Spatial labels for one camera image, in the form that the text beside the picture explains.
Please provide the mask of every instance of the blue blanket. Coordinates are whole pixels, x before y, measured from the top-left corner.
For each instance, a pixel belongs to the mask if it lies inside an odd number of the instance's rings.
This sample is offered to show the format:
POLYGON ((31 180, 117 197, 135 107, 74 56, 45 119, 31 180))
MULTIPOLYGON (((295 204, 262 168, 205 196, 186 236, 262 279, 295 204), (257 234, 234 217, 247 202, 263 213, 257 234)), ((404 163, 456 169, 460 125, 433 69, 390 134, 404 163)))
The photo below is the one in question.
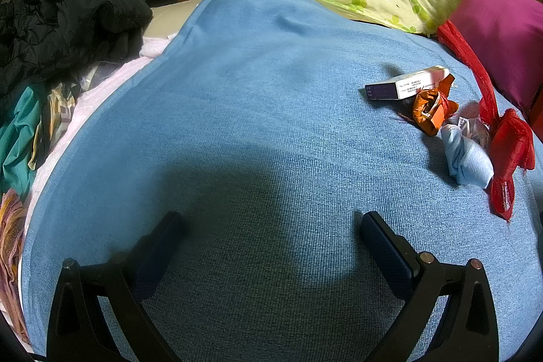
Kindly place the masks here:
POLYGON ((103 262, 175 209, 192 234, 144 305, 182 360, 363 360, 402 306, 354 232, 354 212, 376 210, 419 251, 484 262, 507 359, 543 309, 543 146, 535 171, 515 172, 512 223, 491 215, 484 191, 449 176, 439 137, 359 91, 436 64, 461 109, 479 100, 435 41, 313 0, 204 0, 91 116, 41 194, 22 267, 34 350, 62 261, 103 262))

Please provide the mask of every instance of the black jacket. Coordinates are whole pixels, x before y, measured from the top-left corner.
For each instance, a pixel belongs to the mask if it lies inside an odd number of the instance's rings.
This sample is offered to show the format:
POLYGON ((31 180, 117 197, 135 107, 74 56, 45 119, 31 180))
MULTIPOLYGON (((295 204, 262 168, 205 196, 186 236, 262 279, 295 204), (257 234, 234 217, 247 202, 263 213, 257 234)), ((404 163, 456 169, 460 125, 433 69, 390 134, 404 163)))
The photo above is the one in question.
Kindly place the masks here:
POLYGON ((0 125, 25 87, 99 60, 137 57, 143 0, 11 0, 0 5, 0 125))

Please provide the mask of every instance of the red fabric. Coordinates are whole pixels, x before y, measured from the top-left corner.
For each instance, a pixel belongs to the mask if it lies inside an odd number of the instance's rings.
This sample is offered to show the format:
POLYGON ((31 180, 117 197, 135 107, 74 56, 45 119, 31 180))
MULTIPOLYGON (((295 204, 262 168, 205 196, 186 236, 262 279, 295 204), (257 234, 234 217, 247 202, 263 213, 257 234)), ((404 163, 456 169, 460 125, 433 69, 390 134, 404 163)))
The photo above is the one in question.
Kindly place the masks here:
POLYGON ((509 221, 515 201, 512 173, 517 166, 524 169, 534 169, 536 166, 531 129, 512 108, 500 117, 487 71, 452 22, 448 20, 438 28, 438 38, 471 69, 483 95, 479 102, 480 115, 481 120, 490 126, 489 157, 494 168, 490 203, 498 215, 509 221))

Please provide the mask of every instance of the teal clothing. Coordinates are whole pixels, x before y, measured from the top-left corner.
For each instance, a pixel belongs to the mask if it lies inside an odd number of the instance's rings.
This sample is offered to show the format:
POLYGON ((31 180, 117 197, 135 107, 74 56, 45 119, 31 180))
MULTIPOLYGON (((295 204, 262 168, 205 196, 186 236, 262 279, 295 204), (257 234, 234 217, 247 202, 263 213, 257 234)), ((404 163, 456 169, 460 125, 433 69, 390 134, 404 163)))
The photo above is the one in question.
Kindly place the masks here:
POLYGON ((0 128, 0 192, 3 194, 13 188, 21 201, 36 177, 36 171, 28 167, 28 162, 44 96, 42 84, 28 86, 0 128))

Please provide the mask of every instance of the magenta pillow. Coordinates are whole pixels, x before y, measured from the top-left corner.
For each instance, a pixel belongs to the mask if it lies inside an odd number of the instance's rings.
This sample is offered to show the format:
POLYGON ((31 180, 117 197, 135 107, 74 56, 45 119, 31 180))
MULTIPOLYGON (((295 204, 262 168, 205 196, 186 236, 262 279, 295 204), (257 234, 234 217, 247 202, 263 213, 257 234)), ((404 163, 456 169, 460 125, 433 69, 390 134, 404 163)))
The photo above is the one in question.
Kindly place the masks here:
POLYGON ((543 83, 543 3, 462 0, 450 20, 498 91, 527 116, 543 83))

